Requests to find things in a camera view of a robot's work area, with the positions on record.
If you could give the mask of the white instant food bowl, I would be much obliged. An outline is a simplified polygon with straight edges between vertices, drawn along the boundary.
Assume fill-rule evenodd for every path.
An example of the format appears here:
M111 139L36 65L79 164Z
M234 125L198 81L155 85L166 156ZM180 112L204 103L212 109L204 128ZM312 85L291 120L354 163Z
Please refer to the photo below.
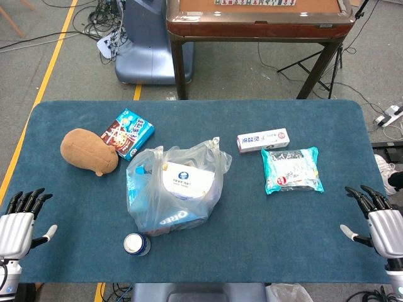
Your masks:
M162 166L162 183L165 189L179 199L202 198L212 187L214 172L174 162Z

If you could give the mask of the row of mahjong tiles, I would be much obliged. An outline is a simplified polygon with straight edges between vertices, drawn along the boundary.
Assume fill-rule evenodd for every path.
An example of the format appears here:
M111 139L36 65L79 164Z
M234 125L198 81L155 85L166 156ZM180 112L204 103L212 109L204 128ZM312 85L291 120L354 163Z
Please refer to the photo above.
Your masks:
M215 5L294 6L296 0L214 0Z

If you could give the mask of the blue chocolate cookie box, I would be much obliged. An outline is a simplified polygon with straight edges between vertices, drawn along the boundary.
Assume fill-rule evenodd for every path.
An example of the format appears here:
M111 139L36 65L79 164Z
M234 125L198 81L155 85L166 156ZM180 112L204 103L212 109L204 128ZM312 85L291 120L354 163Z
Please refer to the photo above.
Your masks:
M125 108L101 135L101 139L113 146L121 158L130 162L154 130L153 124Z

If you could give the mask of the black foot pedal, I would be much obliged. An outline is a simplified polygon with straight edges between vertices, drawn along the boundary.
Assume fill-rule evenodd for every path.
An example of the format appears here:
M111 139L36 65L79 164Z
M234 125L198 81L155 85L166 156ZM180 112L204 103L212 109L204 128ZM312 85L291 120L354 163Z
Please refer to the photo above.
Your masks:
M374 154L382 156L388 163L403 164L403 142L372 143Z

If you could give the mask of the teal wet wipes pack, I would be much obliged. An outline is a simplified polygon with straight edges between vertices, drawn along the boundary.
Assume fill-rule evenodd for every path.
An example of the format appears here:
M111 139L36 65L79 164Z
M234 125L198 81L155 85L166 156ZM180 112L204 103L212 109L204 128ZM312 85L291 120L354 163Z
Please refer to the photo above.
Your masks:
M317 168L317 147L284 151L262 149L261 156L266 194L280 191L324 192Z

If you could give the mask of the white sneaker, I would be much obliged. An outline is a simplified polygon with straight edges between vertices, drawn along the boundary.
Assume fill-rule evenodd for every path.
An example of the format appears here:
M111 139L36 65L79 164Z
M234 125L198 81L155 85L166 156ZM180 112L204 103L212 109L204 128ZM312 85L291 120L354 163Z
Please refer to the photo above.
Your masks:
M387 161L380 155L374 155L378 169L380 171L383 186L387 195L392 196L399 191L399 172L395 169L395 165L387 163Z

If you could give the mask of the clear plastic bag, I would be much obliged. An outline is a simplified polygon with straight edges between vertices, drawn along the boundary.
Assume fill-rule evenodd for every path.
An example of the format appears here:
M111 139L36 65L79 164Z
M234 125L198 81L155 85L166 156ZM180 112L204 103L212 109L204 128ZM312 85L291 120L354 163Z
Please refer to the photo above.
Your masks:
M273 283L266 286L266 294L268 302L314 302L299 283Z
M214 172L211 189L202 198L182 200L173 196L162 183L162 166L166 162ZM191 211L207 211L210 217L221 197L224 176L229 171L231 163L232 156L220 149L219 137L190 148L179 146L168 150L162 146L147 148L137 154L126 169L128 212L134 219L133 213L141 211L159 213L169 208L184 208Z

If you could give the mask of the white power strip with plugs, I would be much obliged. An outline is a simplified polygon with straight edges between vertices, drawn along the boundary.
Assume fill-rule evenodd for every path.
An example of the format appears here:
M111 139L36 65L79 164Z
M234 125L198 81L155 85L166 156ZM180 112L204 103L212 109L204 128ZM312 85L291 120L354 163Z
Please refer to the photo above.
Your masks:
M113 59L118 53L121 34L119 31L111 32L97 42L97 48L105 59Z

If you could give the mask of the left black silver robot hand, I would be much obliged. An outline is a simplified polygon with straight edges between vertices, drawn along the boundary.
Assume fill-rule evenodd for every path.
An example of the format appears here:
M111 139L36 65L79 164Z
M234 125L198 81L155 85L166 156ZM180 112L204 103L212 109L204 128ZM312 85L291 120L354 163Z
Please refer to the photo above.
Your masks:
M46 194L45 189L39 188L24 193L14 194L0 216L0 260L7 263L24 258L31 249L49 242L57 231L57 225L52 225L47 232L33 237L35 222L39 212L53 195Z

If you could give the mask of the blue felt table mat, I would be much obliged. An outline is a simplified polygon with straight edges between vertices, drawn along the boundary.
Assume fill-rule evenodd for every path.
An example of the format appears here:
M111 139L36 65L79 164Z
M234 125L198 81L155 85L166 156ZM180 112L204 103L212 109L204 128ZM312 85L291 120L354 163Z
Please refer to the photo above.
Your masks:
M232 156L207 222L154 237L150 252L126 253L136 225L126 206L127 161L103 177L69 165L60 143L74 128L104 132L131 109L154 125L146 147L189 148L213 137ZM236 137L286 128L289 149L315 146L324 192L266 194L259 153ZM47 101L32 111L8 196L44 188L35 235L54 238L21 261L23 282L375 282L385 260L352 242L340 224L368 235L346 187L383 190L361 106L350 100Z

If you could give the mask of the clear crumpled plastic bag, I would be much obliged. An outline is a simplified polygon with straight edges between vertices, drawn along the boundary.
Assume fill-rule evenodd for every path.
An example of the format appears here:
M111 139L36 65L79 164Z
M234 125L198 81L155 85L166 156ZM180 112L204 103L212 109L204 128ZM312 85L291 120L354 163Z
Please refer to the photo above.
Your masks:
M273 283L266 286L266 294L268 302L314 302L299 283Z

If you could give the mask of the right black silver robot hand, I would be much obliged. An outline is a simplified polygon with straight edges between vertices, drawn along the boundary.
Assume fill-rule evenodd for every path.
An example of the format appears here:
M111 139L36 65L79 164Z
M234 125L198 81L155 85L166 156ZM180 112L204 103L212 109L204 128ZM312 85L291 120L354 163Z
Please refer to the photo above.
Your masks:
M403 215L380 192L365 185L361 188L362 192L348 186L345 190L347 196L357 201L369 227L370 236L355 233L346 225L340 226L341 231L350 240L373 247L386 259L403 258Z

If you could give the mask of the brown mahjong table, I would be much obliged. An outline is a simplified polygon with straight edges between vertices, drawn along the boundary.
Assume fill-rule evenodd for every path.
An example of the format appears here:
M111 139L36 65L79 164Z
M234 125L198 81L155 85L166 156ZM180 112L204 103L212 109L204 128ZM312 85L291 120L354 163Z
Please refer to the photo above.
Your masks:
M166 0L176 90L187 99L187 42L318 43L324 48L302 86L309 96L356 21L349 0L296 0L294 6L215 5L214 0Z

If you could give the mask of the grey-blue robot torso base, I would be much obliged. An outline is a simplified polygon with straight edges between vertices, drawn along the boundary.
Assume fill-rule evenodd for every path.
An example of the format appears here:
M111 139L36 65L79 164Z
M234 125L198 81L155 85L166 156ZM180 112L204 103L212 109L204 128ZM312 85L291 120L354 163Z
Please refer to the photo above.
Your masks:
M267 302L263 283L136 283L131 302Z

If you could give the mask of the blue Oreo cookie pack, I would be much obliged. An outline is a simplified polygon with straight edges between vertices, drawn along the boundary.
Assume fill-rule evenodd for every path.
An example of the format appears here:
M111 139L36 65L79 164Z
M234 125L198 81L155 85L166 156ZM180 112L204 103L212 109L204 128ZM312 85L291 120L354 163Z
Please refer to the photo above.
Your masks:
M169 208L159 213L141 211L133 214L138 231L152 237L198 227L209 217L207 211L191 211L184 208Z

